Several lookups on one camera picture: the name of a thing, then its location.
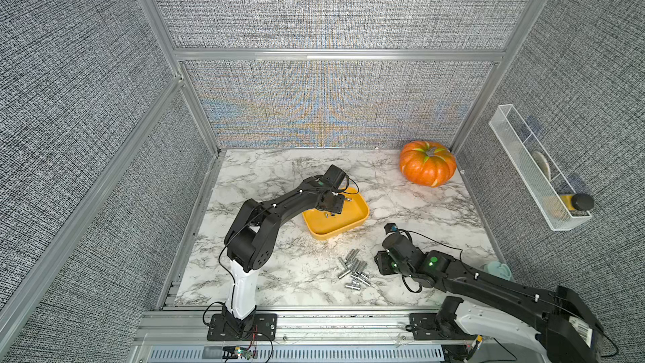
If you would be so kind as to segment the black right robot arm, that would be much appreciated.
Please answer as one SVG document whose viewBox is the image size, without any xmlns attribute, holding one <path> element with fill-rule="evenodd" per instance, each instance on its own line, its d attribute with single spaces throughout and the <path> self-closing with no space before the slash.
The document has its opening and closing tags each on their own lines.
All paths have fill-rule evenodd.
<svg viewBox="0 0 645 363">
<path fill-rule="evenodd" d="M 421 290 L 446 297 L 429 317 L 411 315 L 407 331 L 415 339 L 484 338 L 522 346 L 546 362 L 598 362 L 604 329 L 572 289 L 527 287 L 471 267 L 438 250 L 425 252 L 407 230 L 385 227 L 375 257 L 383 276 L 413 280 Z"/>
</svg>

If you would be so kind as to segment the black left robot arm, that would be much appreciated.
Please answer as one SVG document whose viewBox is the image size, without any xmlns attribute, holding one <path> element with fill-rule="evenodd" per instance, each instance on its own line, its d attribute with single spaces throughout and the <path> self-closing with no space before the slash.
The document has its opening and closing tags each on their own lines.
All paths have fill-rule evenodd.
<svg viewBox="0 0 645 363">
<path fill-rule="evenodd" d="M 232 288 L 224 310 L 241 323 L 255 313 L 255 293 L 261 268 L 270 260 L 281 227 L 298 215 L 315 209 L 341 214 L 352 180 L 337 166 L 310 176 L 292 191 L 268 201 L 246 200 L 224 237 L 222 254 Z"/>
</svg>

